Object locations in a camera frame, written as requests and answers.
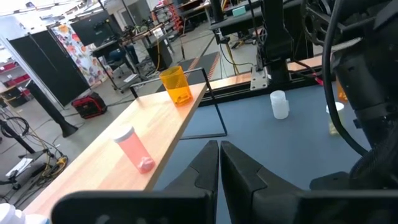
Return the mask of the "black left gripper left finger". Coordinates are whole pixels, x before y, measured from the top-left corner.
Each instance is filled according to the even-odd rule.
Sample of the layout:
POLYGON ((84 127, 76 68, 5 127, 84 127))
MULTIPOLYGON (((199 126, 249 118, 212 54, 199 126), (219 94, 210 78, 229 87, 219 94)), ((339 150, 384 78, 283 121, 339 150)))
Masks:
POLYGON ((191 163, 164 190, 179 194, 167 208, 169 223, 215 223, 218 202, 220 150, 208 141, 191 163))

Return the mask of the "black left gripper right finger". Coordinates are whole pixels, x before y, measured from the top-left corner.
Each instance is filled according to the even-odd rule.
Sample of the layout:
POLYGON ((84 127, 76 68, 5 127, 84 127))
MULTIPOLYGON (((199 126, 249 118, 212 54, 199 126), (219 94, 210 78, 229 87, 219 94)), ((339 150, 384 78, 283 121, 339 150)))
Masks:
POLYGON ((301 189, 266 169, 229 141, 221 141, 221 179, 232 223, 294 222, 301 189))

